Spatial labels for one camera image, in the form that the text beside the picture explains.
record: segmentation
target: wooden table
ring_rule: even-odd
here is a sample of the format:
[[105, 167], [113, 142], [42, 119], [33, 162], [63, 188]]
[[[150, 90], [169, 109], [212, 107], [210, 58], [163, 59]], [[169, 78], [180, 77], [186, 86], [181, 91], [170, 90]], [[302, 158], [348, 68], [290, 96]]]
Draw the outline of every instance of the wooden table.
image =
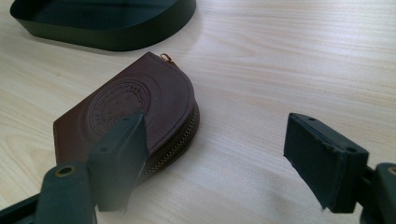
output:
[[52, 122], [147, 51], [190, 77], [201, 124], [190, 149], [99, 223], [359, 223], [321, 207], [283, 157], [287, 118], [322, 120], [396, 162], [396, 3], [198, 0], [180, 32], [108, 52], [36, 38], [0, 2], [0, 209], [39, 192]]

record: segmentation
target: tray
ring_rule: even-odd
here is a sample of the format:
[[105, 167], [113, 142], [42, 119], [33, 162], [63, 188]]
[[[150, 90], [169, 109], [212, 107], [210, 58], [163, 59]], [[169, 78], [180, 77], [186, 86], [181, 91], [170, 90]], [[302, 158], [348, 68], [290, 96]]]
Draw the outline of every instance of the tray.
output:
[[195, 8], [195, 0], [16, 0], [10, 13], [31, 35], [127, 51], [173, 35]]

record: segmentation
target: light wood surface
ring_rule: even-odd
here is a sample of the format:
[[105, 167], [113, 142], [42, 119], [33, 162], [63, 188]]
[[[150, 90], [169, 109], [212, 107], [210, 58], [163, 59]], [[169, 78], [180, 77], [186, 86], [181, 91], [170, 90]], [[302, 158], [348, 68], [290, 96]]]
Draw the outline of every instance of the light wood surface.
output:
[[283, 157], [289, 112], [320, 119], [396, 162], [396, 2], [197, 0], [180, 32], [108, 52], [36, 38], [0, 2], [0, 209], [39, 192], [52, 122], [147, 51], [190, 77], [190, 149], [99, 223], [359, 223], [322, 211]]

